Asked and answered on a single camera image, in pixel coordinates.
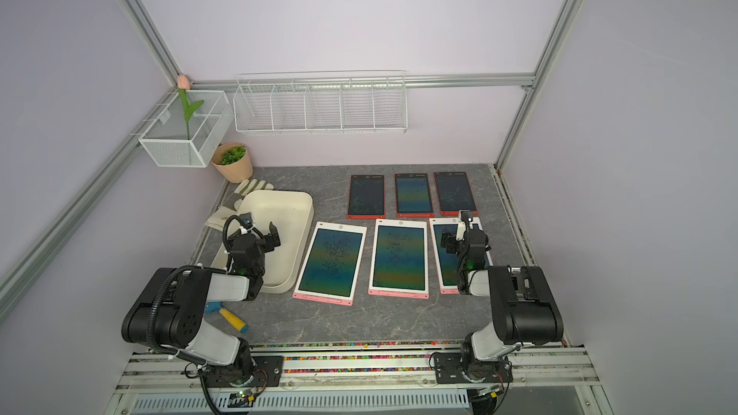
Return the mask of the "large red writing tablet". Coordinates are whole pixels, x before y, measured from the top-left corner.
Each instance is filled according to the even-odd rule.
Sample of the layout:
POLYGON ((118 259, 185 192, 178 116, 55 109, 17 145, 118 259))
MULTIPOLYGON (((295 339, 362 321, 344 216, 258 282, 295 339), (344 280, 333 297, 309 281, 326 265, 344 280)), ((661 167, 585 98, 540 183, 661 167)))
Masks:
POLYGON ((396 212, 399 217, 434 217, 429 176, 396 174, 396 212))

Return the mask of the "pink writing tablet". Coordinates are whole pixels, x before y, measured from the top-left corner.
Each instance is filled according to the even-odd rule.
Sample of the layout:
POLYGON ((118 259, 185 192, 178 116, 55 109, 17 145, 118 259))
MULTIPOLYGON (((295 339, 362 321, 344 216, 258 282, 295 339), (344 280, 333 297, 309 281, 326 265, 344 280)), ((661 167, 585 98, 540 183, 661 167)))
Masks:
POLYGON ((367 228, 318 222, 292 298, 351 307, 367 228))
POLYGON ((378 219, 368 293, 428 300, 428 223, 378 219))

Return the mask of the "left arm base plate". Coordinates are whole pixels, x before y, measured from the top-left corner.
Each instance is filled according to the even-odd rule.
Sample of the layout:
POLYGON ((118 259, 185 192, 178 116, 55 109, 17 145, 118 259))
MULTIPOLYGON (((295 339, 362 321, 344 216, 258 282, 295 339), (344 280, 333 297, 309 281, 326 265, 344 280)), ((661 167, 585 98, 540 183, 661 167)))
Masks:
POLYGON ((283 355, 249 355, 226 366, 209 366, 202 375, 208 388, 265 388, 280 384, 283 369, 283 355))

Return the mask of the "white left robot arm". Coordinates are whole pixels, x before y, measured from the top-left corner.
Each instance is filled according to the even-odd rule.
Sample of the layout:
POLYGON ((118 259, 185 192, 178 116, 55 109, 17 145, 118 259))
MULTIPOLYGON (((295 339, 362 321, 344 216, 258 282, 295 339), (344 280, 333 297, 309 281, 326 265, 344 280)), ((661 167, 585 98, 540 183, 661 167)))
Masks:
POLYGON ((253 357, 244 338, 211 326, 204 316, 210 303, 257 297, 265 255, 281 245, 278 230, 273 224, 267 234, 251 228, 225 236, 224 243, 229 255, 225 270, 197 265, 158 269, 125 316, 122 338, 193 364, 205 388, 275 387, 284 360, 253 357))

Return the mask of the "potted green plant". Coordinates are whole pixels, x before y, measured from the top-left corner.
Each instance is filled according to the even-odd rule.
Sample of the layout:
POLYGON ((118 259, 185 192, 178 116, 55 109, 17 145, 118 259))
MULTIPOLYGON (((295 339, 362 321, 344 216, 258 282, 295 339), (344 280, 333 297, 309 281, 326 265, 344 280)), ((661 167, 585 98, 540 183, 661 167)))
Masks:
POLYGON ((232 184, 240 184, 254 175, 248 149, 240 142, 226 142, 218 146, 211 164, 232 184))

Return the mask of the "white mesh wall box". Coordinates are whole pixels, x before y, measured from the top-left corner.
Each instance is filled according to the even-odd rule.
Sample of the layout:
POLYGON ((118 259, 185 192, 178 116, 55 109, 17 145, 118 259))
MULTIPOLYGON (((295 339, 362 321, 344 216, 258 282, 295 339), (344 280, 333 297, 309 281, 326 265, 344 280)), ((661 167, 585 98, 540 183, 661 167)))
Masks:
POLYGON ((204 101, 190 119, 191 139, 186 137, 183 107, 176 93, 138 140, 159 167, 206 167, 234 122, 234 109, 224 91, 190 90, 188 98, 204 101))

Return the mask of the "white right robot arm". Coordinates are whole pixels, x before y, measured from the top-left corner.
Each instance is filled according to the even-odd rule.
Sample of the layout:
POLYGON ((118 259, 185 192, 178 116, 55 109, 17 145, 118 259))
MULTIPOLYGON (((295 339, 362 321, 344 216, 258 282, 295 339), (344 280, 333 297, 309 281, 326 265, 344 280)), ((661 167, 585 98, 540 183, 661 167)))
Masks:
POLYGON ((563 319, 541 268, 488 265, 488 236, 469 222, 442 232, 439 247, 454 258, 457 292, 490 303, 490 323, 468 334, 460 348, 465 380, 505 382, 511 371, 509 355, 527 345, 563 340, 563 319))

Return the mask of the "yellow blue handled tool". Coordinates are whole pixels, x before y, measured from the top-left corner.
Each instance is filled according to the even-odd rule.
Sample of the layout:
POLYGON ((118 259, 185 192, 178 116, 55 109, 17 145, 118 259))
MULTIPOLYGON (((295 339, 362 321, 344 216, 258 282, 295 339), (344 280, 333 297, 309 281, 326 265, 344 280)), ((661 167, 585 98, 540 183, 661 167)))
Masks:
POLYGON ((235 330, 240 334, 244 334, 248 330, 247 324, 238 318, 232 311, 229 311, 219 302, 209 302, 205 306, 205 313, 210 314, 218 312, 235 330))

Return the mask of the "white writing tablet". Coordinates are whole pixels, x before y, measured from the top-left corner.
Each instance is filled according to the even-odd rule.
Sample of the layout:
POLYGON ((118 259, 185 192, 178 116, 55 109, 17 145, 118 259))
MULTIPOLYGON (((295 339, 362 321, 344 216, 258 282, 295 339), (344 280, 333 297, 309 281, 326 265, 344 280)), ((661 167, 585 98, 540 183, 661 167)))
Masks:
MULTIPOLYGON (((434 244, 434 256, 436 262, 436 271, 440 291, 442 294, 462 294, 478 297, 488 297, 488 280, 485 271, 492 265, 491 257, 488 255, 491 247, 487 252, 488 267, 484 270, 473 271, 466 277, 459 277, 455 274, 457 266, 457 258, 454 255, 447 254, 440 246, 441 234, 445 230, 453 230, 457 226, 455 218, 432 218, 430 227, 432 228, 432 243, 434 244)), ((480 219, 474 216, 473 225, 478 225, 482 229, 480 219)))

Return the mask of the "small red writing tablet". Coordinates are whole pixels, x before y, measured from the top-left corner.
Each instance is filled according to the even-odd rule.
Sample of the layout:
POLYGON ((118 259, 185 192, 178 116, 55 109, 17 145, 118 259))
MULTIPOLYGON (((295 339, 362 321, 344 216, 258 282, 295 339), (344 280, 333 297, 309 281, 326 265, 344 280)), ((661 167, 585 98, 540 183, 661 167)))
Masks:
POLYGON ((458 215, 470 211, 478 216, 472 188, 465 172, 434 172, 436 193, 443 216, 458 215))

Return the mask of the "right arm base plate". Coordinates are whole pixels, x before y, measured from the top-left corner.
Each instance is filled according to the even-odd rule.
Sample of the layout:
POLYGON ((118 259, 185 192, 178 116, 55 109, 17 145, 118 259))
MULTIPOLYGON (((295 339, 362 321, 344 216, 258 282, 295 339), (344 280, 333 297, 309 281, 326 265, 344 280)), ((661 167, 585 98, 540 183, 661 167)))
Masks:
POLYGON ((440 384, 507 384, 513 380, 509 362, 467 359, 461 352, 434 352, 429 364, 440 384))

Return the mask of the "black frame writing tablet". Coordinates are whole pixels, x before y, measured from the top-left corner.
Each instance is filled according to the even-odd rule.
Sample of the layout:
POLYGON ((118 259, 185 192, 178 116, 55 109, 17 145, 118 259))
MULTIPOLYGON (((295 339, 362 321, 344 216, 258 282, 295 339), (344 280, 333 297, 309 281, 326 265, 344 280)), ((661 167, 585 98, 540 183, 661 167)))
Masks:
POLYGON ((382 219, 386 217, 384 175, 352 175, 350 180, 349 219, 382 219))

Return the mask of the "beige work glove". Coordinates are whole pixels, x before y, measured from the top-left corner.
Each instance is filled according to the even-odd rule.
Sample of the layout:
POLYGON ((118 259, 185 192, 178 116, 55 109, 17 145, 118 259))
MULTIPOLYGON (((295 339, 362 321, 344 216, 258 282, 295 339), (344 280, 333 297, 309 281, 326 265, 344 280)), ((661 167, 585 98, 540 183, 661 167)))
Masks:
POLYGON ((274 184, 270 184, 265 180, 249 179, 241 182, 236 186, 233 196, 225 204, 217 208, 217 210, 206 220, 205 226, 213 230, 222 230, 226 220, 240 208, 244 198, 256 190, 274 190, 274 184))

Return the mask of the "artificial pink tulip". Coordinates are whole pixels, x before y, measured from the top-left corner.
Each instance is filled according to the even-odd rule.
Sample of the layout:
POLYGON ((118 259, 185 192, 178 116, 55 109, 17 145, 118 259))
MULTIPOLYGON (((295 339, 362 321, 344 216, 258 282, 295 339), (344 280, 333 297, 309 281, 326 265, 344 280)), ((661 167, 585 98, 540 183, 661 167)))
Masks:
POLYGON ((190 119, 192 118, 192 115, 198 111, 198 109, 204 104, 203 100, 197 100, 194 102, 191 102, 188 98, 188 92, 191 90, 191 84, 190 80, 186 75, 179 75, 177 78, 177 88, 178 88, 178 95, 180 102, 183 107, 183 117, 184 117, 184 123, 186 125, 186 137, 188 139, 191 139, 190 134, 190 119))

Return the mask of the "cream plastic storage tray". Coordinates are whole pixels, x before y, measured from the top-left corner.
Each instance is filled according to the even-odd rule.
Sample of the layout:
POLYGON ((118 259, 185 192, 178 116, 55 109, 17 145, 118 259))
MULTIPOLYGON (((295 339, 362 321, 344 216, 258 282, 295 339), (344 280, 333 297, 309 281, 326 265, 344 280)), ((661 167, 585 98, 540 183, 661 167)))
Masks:
POLYGON ((281 294, 294 286, 303 251, 313 220, 311 196, 306 192, 256 190, 247 195, 236 214, 226 220, 221 230, 221 248, 213 260, 215 271, 209 283, 210 301, 253 301, 261 293, 281 294), (237 231, 246 234, 238 215, 251 212, 254 228, 250 232, 279 232, 281 246, 265 257, 262 277, 245 277, 228 271, 227 238, 237 231))

